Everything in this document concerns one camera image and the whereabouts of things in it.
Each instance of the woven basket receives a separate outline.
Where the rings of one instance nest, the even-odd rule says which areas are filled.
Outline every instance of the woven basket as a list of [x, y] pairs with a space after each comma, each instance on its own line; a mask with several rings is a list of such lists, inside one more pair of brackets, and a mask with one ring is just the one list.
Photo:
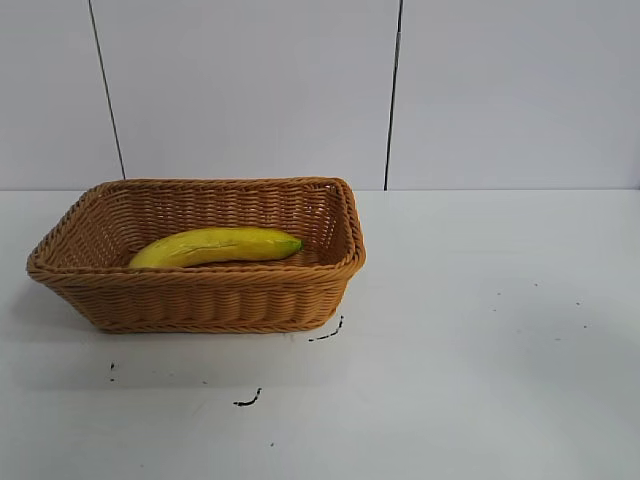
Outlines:
[[[127, 268], [154, 240], [210, 226], [279, 228], [304, 249], [275, 262]], [[123, 180], [85, 193], [27, 271], [108, 332], [270, 333], [323, 325], [364, 260], [340, 179]]]

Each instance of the white wall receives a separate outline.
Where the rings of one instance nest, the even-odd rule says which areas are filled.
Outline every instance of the white wall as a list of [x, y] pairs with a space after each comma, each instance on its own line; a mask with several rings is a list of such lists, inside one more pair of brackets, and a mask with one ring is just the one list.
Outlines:
[[0, 65], [0, 189], [120, 178], [86, 0], [1, 0]]
[[94, 0], [127, 175], [384, 181], [397, 0]]
[[640, 185], [640, 2], [406, 0], [392, 189]]

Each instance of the basket rim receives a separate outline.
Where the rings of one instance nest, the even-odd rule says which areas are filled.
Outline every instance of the basket rim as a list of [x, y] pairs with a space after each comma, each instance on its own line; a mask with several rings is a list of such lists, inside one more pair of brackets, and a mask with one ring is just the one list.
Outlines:
[[[311, 266], [293, 266], [293, 265], [214, 265], [207, 267], [171, 267], [171, 268], [142, 268], [135, 269], [129, 267], [57, 267], [47, 263], [43, 256], [45, 249], [49, 245], [55, 245], [59, 237], [65, 233], [70, 222], [78, 215], [79, 210], [89, 204], [99, 200], [105, 194], [118, 191], [121, 188], [157, 188], [167, 187], [194, 187], [206, 186], [216, 188], [228, 188], [229, 190], [237, 190], [243, 187], [265, 185], [274, 187], [290, 186], [290, 185], [331, 185], [337, 188], [341, 201], [346, 207], [344, 209], [344, 220], [347, 234], [351, 237], [351, 245], [347, 253], [342, 259], [333, 264], [328, 265], [311, 265]], [[84, 283], [101, 278], [103, 281], [111, 278], [114, 281], [127, 283], [147, 282], [151, 278], [158, 280], [172, 281], [178, 277], [185, 279], [186, 277], [205, 279], [220, 279], [224, 277], [227, 280], [237, 279], [246, 280], [247, 276], [255, 277], [260, 280], [268, 280], [274, 273], [278, 273], [281, 280], [295, 281], [296, 278], [304, 276], [308, 278], [311, 274], [315, 281], [326, 282], [339, 278], [350, 278], [359, 270], [365, 261], [365, 250], [358, 218], [355, 198], [353, 191], [349, 185], [341, 178], [336, 177], [293, 177], [293, 178], [273, 178], [273, 179], [126, 179], [101, 183], [86, 191], [78, 201], [67, 211], [62, 219], [47, 233], [40, 241], [36, 248], [31, 252], [27, 259], [27, 272], [34, 280], [47, 283], [47, 280], [54, 280], [55, 283], [76, 284]]]

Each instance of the wicker basket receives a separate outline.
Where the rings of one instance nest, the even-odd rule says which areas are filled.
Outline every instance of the wicker basket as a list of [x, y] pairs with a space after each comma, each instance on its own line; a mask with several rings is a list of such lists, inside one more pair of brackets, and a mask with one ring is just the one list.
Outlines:
[[[305, 247], [276, 262], [127, 268], [152, 241], [208, 226], [279, 228]], [[85, 193], [27, 271], [108, 332], [269, 333], [323, 325], [364, 260], [340, 179], [124, 180]]]

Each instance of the dark spot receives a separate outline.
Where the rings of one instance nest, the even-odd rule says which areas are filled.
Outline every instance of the dark spot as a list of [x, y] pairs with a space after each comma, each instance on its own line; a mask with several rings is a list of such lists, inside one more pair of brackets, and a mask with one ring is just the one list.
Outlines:
[[334, 335], [337, 335], [338, 332], [340, 331], [340, 329], [342, 328], [342, 320], [344, 320], [344, 317], [342, 315], [340, 315], [340, 323], [338, 323], [338, 328], [336, 328], [335, 332], [330, 333], [328, 335], [323, 335], [322, 337], [318, 337], [318, 338], [310, 338], [309, 341], [310, 342], [315, 342], [316, 340], [324, 340], [326, 338], [333, 337]]
[[250, 405], [253, 405], [254, 403], [256, 403], [256, 400], [258, 400], [258, 397], [260, 397], [260, 392], [262, 392], [262, 388], [258, 388], [258, 391], [256, 392], [256, 396], [253, 397], [253, 400], [250, 400], [248, 402], [233, 402], [233, 404], [238, 407], [248, 407]]

